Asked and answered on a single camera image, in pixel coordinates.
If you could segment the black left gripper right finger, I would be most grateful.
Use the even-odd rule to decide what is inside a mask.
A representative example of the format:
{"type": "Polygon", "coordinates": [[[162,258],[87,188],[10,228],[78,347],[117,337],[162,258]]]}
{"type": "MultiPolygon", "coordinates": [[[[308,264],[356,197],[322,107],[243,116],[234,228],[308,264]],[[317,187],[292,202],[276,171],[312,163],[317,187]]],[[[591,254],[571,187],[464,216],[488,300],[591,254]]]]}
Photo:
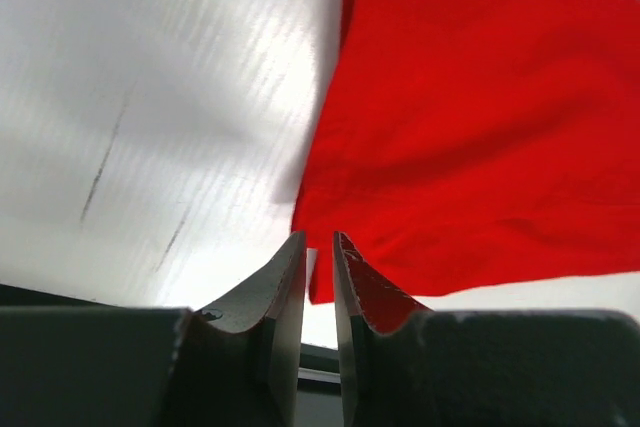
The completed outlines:
{"type": "Polygon", "coordinates": [[[639,327],[611,310],[433,310],[342,232],[333,275],[348,426],[635,426],[639,327]]]}

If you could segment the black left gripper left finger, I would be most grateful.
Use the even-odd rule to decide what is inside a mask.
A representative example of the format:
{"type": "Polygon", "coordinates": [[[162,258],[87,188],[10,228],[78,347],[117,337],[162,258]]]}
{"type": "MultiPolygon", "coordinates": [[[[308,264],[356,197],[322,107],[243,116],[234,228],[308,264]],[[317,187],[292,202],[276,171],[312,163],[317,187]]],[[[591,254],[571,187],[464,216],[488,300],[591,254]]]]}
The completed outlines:
{"type": "Polygon", "coordinates": [[[5,426],[290,426],[306,238],[200,310],[1,289],[5,426]]]}

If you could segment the red t shirt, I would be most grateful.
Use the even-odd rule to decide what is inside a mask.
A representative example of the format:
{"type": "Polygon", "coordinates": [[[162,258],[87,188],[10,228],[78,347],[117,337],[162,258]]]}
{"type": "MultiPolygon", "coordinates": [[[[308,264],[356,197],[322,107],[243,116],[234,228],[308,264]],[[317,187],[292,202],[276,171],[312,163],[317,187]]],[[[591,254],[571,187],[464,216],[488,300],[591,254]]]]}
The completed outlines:
{"type": "Polygon", "coordinates": [[[292,226],[446,308],[639,304],[639,0],[343,0],[292,226]]]}

